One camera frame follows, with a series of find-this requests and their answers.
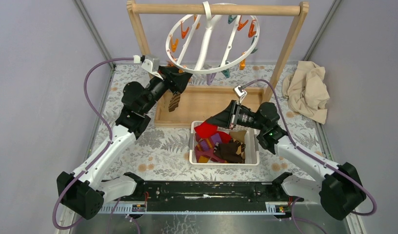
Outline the purple orange striped sock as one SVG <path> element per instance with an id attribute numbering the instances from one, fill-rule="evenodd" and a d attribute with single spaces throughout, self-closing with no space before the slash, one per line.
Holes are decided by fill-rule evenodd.
<path id="1" fill-rule="evenodd" d="M 195 158 L 197 163 L 217 162 L 225 163 L 226 161 L 216 156 L 214 151 L 217 146 L 222 143 L 219 133 L 216 133 L 208 138 L 201 138 L 197 133 L 195 134 L 197 144 L 194 147 Z"/>

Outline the dark brown sock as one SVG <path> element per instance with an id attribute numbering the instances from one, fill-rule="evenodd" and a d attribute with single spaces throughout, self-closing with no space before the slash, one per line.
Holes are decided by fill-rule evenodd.
<path id="1" fill-rule="evenodd" d="M 237 155 L 238 145 L 236 142 L 219 144 L 214 149 L 214 155 L 228 163 L 241 163 L 241 157 Z"/>

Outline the brown beige striped sock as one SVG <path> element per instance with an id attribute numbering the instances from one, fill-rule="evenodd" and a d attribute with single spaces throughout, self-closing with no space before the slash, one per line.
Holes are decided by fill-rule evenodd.
<path id="1" fill-rule="evenodd" d="M 180 96 L 181 94 L 173 94 L 168 105 L 169 112 L 173 112 L 178 108 L 180 102 Z"/>

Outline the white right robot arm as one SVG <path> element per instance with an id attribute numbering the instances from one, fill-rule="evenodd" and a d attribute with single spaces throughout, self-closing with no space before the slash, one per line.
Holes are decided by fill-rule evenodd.
<path id="1" fill-rule="evenodd" d="M 282 156 L 303 169 L 312 180 L 287 175 L 272 187 L 276 200 L 298 196 L 320 204 L 334 219 L 343 220 L 366 199 L 357 169 L 346 162 L 338 164 L 312 153 L 296 143 L 282 129 L 275 104 L 262 103 L 256 112 L 232 100 L 226 109 L 209 117 L 206 123 L 225 129 L 237 125 L 259 131 L 259 145 L 274 155 Z"/>

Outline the tan brown sock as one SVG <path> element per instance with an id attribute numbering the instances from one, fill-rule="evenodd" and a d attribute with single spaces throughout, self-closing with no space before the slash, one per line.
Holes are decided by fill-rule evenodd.
<path id="1" fill-rule="evenodd" d="M 232 139 L 244 143 L 245 142 L 246 133 L 247 133 L 246 130 L 230 131 L 229 135 L 231 136 Z"/>

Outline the red santa bear sock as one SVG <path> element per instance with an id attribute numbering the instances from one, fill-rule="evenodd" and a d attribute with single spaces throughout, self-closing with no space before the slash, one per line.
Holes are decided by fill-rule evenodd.
<path id="1" fill-rule="evenodd" d="M 232 137 L 226 132 L 217 131 L 217 134 L 219 135 L 221 142 L 224 144 L 229 143 L 232 139 Z"/>

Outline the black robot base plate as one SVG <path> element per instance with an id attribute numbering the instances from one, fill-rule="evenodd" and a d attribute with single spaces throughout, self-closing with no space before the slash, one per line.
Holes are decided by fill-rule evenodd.
<path id="1" fill-rule="evenodd" d="M 276 182 L 144 181 L 123 201 L 182 207 L 249 206 L 268 203 L 287 207 L 296 196 L 285 193 Z"/>

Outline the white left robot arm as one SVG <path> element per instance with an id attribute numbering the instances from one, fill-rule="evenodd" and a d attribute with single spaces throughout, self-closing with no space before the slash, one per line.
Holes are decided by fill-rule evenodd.
<path id="1" fill-rule="evenodd" d="M 128 196 L 138 200 L 143 196 L 143 186 L 128 175 L 103 181 L 104 175 L 118 159 L 122 151 L 133 145 L 151 121 L 149 111 L 167 92 L 182 94 L 189 83 L 191 73 L 180 72 L 172 66 L 159 66 L 158 76 L 153 77 L 147 86 L 137 81 L 125 85 L 123 108 L 104 145 L 86 159 L 73 172 L 62 172 L 57 178 L 59 204 L 66 206 L 84 219 L 92 219 L 105 202 Z"/>

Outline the small red sock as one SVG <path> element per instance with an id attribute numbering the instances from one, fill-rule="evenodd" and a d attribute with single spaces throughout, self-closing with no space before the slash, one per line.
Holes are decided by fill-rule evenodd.
<path id="1" fill-rule="evenodd" d="M 195 133 L 201 139 L 209 138 L 217 133 L 218 127 L 207 122 L 194 127 Z"/>

